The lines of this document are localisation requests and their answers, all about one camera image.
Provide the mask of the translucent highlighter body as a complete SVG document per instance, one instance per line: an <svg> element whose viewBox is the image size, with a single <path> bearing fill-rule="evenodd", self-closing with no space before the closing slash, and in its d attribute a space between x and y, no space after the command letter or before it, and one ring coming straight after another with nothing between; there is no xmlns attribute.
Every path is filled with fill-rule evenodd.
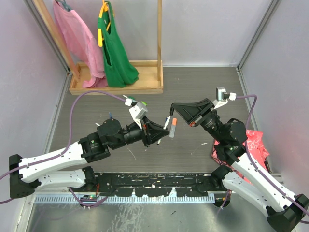
<svg viewBox="0 0 309 232"><path fill-rule="evenodd" d="M174 138L175 135L175 130L176 130L176 125L172 124L169 132L169 137Z"/></svg>

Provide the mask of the black white marker pen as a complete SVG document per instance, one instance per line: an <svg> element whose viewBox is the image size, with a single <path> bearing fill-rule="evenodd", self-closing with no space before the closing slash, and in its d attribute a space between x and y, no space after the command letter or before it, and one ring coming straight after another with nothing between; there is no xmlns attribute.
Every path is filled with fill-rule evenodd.
<svg viewBox="0 0 309 232"><path fill-rule="evenodd" d="M168 117L166 118L165 124L164 124L164 126L163 126L163 129L166 129L166 128L167 128L167 126L168 126L168 124L169 124L169 121L170 121L170 118L171 118L171 116L168 116ZM159 139L159 140L157 141L157 145L160 145L160 143L161 143L161 139Z"/></svg>

